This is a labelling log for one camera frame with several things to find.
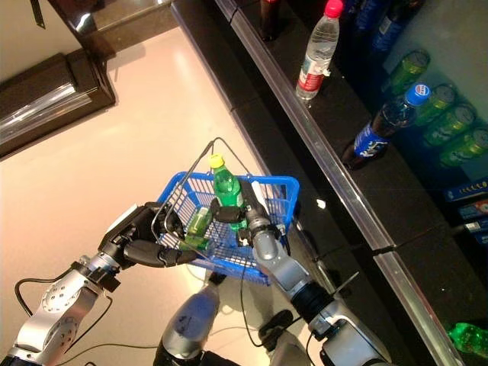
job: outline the yellow bottle cap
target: yellow bottle cap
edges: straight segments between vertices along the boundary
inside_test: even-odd
[[[224,164],[225,162],[223,161],[222,154],[213,154],[210,157],[210,167],[212,169],[220,168]]]

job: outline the black shelf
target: black shelf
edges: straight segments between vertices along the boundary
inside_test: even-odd
[[[300,17],[282,2],[282,32],[266,44],[256,32],[259,2],[216,3],[220,12],[203,0],[178,0],[173,10],[257,155],[272,174],[300,181],[297,217],[317,258],[342,280],[352,271],[362,273],[348,305],[395,350],[399,364],[458,365],[460,356],[443,328],[467,320],[471,307],[475,314],[486,313],[486,292],[449,236],[441,212],[395,146],[365,169],[344,169],[338,156],[375,106],[361,100],[334,64],[310,109],[294,97],[310,28],[322,14],[323,2],[315,15],[306,9],[318,8],[318,2],[307,2]],[[317,208],[317,198],[326,201],[328,213]],[[434,242],[423,246],[424,240]],[[420,249],[429,265],[420,259]],[[454,281],[456,272],[466,274],[466,282]],[[463,311],[441,311],[451,304],[438,295],[438,278],[453,279],[443,288],[459,299],[470,297],[464,305],[455,302]],[[378,321],[383,316],[386,321]]]

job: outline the blue shopping basket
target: blue shopping basket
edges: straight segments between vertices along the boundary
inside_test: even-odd
[[[188,226],[193,215],[201,208],[210,208],[214,195],[214,176],[210,173],[191,173],[183,184],[181,194],[172,196],[178,183],[184,178],[186,172],[175,175],[166,186],[158,202],[169,203],[179,215],[183,224]],[[279,176],[239,176],[245,181],[257,181],[265,198],[271,222],[275,225],[283,224],[286,232],[293,219],[295,204],[297,203],[300,184],[292,177]],[[209,239],[207,249],[202,252],[207,258],[198,256],[191,264],[216,271],[224,275],[241,278],[244,265],[246,271],[244,278],[258,284],[270,285],[268,276],[259,271],[252,257],[252,248],[237,246],[236,233],[230,229],[229,224],[213,220],[205,237]],[[161,237],[163,245],[178,245],[177,240],[166,234]]]

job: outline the green bottle on floor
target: green bottle on floor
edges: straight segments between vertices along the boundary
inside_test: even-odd
[[[488,358],[488,330],[468,323],[457,323],[449,331],[449,336],[458,350]]]

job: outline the blue bottle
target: blue bottle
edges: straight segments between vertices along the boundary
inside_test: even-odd
[[[424,2],[425,0],[393,0],[373,36],[373,53],[388,52]]]
[[[367,32],[379,22],[380,16],[390,0],[364,0],[355,19],[355,28]]]
[[[416,118],[416,108],[430,96],[430,88],[415,84],[405,95],[384,104],[376,117],[356,136],[342,154],[342,162],[349,169],[359,169],[377,156],[390,143],[400,128],[410,126]]]

